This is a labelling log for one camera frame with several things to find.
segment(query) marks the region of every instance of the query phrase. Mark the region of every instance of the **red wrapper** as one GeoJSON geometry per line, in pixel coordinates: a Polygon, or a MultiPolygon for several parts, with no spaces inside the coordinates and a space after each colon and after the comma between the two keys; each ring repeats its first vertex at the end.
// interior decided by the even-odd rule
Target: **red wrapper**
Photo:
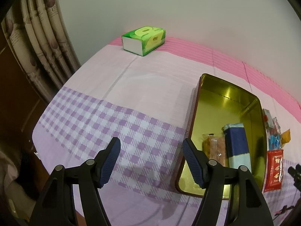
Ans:
{"type": "Polygon", "coordinates": [[[283,149],[267,151],[268,168],[264,192],[281,189],[283,176],[283,149]]]}

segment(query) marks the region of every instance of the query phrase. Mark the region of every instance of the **tissue box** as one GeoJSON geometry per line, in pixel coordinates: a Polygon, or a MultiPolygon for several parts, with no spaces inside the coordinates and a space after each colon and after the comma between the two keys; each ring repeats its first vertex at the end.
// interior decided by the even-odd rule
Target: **tissue box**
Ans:
{"type": "Polygon", "coordinates": [[[145,26],[123,34],[121,38],[124,50],[145,56],[165,43],[165,30],[145,26]]]}

